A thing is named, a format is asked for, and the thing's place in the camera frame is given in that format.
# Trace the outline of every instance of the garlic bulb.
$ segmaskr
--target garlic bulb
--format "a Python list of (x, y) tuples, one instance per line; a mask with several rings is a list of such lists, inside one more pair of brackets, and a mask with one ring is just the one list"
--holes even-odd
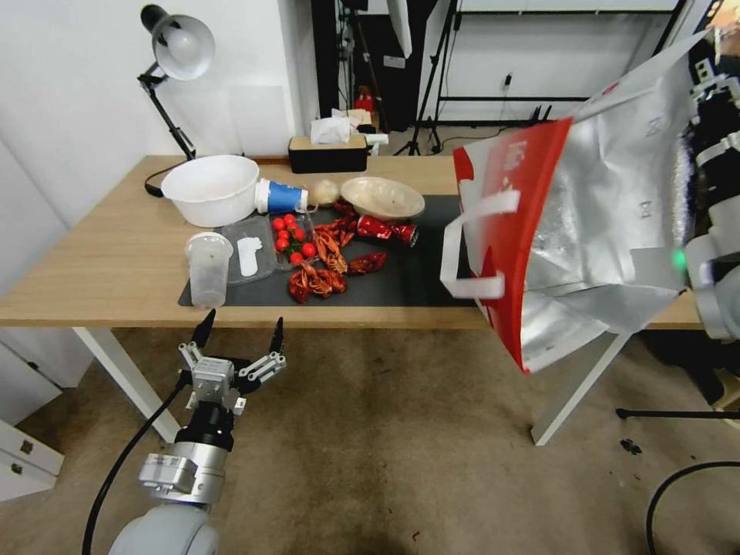
[(308, 203), (314, 206), (328, 206), (339, 200), (339, 185), (332, 180), (322, 179), (306, 187)]

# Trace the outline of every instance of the shopping bag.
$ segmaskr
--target shopping bag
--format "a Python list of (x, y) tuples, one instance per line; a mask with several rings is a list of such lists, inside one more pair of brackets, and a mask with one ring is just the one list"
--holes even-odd
[[(474, 298), (523, 372), (605, 331), (633, 333), (682, 289), (688, 227), (688, 51), (638, 66), (570, 118), (453, 152), (462, 214), (440, 280)], [(462, 237), (471, 277), (457, 278)]]

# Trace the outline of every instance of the blue paper cup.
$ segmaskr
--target blue paper cup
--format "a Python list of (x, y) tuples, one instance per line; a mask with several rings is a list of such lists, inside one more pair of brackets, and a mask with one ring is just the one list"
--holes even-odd
[(308, 191), (261, 179), (254, 189), (254, 203), (260, 214), (306, 210)]

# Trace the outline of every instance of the black tissue box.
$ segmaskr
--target black tissue box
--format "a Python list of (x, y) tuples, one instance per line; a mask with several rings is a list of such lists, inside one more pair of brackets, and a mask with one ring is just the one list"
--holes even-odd
[(365, 135), (352, 135), (348, 143), (314, 145), (306, 136), (295, 136), (288, 145), (293, 173), (365, 171), (368, 142)]

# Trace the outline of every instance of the table leg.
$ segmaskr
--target table leg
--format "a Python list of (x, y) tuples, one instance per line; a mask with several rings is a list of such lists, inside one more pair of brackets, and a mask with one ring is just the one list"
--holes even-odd
[[(162, 400), (136, 367), (116, 337), (105, 328), (73, 328), (87, 348), (108, 371), (129, 399), (149, 418), (161, 405)], [(169, 410), (154, 421), (154, 429), (168, 443), (175, 441), (180, 425)]]
[(568, 382), (558, 392), (557, 397), (547, 406), (545, 412), (532, 426), (532, 438), (535, 445), (543, 446), (550, 441), (560, 425), (565, 422), (568, 415), (576, 408), (580, 400), (601, 377), (604, 370), (607, 369), (607, 366), (631, 337), (631, 334), (604, 335), (606, 337), (595, 340), (600, 341), (601, 347), (604, 347), (604, 342), (606, 342), (605, 349), (600, 351), (596, 363), (593, 365), (589, 363), (578, 364)]

